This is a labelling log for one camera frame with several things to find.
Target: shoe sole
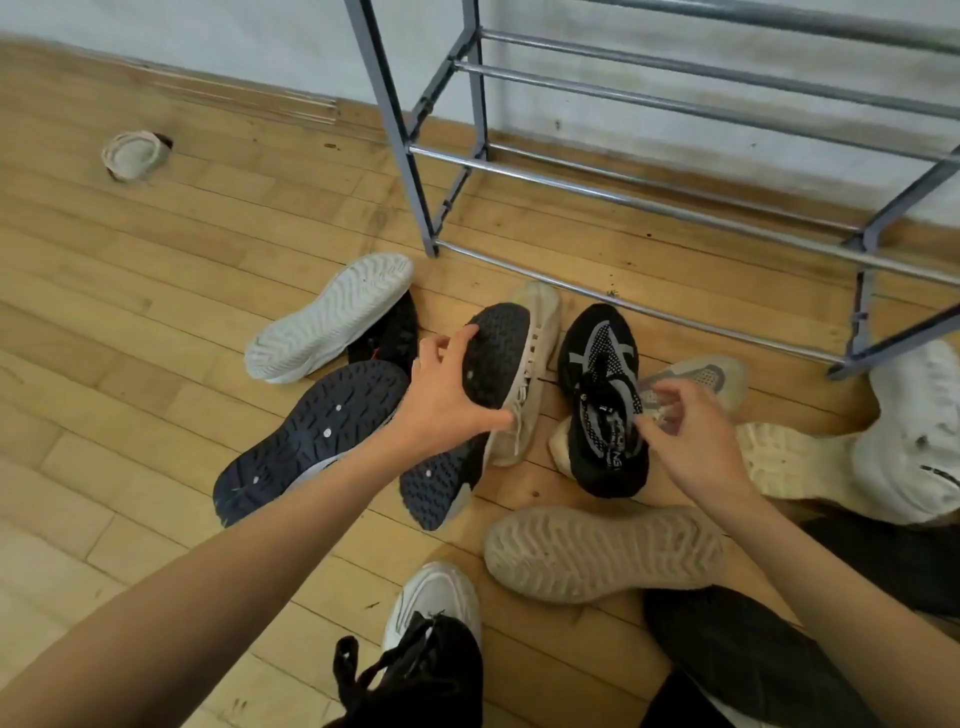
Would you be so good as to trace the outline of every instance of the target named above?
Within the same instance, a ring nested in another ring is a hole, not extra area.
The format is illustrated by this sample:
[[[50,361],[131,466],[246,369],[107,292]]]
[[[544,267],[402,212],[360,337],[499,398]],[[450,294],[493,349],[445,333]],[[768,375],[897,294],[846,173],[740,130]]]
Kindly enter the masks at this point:
[[[829,500],[861,516],[898,518],[866,497],[853,479],[856,435],[812,437],[790,427],[746,423],[736,440],[747,474],[762,494],[782,500]]]
[[[530,312],[516,303],[497,303],[470,323],[480,331],[464,355],[464,391],[477,404],[501,408],[516,397],[523,383]],[[421,528],[434,531],[463,509],[487,467],[492,442],[491,434],[484,432],[400,476],[403,503]]]
[[[517,511],[493,526],[484,560],[507,589],[582,604],[630,589],[701,589],[723,561],[719,529],[694,508],[602,518],[561,507]]]
[[[247,373],[271,384],[302,379],[338,356],[410,287],[414,264],[404,255],[354,261],[306,308],[276,321],[247,347]]]
[[[370,437],[393,415],[409,383],[386,361],[349,364],[318,381],[273,434],[217,478],[213,504],[221,523],[240,521]]]

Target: white shoe sole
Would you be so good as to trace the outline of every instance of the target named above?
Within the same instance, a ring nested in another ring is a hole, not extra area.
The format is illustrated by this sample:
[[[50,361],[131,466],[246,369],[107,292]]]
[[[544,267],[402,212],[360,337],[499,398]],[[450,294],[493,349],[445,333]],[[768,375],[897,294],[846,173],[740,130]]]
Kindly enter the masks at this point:
[[[247,346],[247,374],[271,384],[302,379],[336,358],[410,287],[414,264],[399,253],[353,261],[317,300],[263,329]]]
[[[695,508],[604,518],[573,508],[523,508],[493,525],[484,561],[507,589],[583,604],[629,589],[701,589],[723,562],[720,530]]]
[[[903,523],[902,516],[870,499],[857,485],[851,449],[858,436],[812,437],[767,423],[736,428],[747,473],[765,496],[828,500],[867,518]]]

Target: right hand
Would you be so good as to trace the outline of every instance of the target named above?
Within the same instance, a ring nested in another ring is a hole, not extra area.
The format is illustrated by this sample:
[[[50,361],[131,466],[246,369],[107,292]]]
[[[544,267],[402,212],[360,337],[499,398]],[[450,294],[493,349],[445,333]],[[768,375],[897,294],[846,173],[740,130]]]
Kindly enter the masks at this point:
[[[683,378],[663,379],[653,388],[667,405],[669,429],[676,434],[643,415],[636,426],[680,489],[703,508],[725,497],[759,497],[716,395]]]

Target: hand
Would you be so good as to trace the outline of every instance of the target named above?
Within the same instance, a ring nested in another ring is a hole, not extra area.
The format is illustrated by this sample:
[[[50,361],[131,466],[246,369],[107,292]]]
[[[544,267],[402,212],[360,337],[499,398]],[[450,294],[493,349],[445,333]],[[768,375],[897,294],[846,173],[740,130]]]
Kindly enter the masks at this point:
[[[725,497],[760,497],[716,395],[683,378],[663,379],[654,390],[666,404],[665,428],[675,434],[643,415],[636,426],[680,489],[705,510]]]
[[[476,324],[469,324],[452,337],[434,334],[420,341],[410,388],[389,425],[416,450],[418,462],[456,448],[481,432],[514,425],[509,410],[482,407],[464,392],[464,354],[479,330]]]

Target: left hand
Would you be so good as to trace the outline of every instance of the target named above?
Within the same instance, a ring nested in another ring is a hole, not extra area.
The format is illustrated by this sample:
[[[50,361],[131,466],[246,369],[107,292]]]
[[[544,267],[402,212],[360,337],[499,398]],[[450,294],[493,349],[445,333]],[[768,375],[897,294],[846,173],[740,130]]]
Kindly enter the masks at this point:
[[[479,330],[469,324],[452,337],[433,334],[420,340],[410,388],[389,425],[410,443],[420,460],[456,448],[481,432],[506,430],[514,424],[509,410],[483,407],[464,391],[464,355]]]

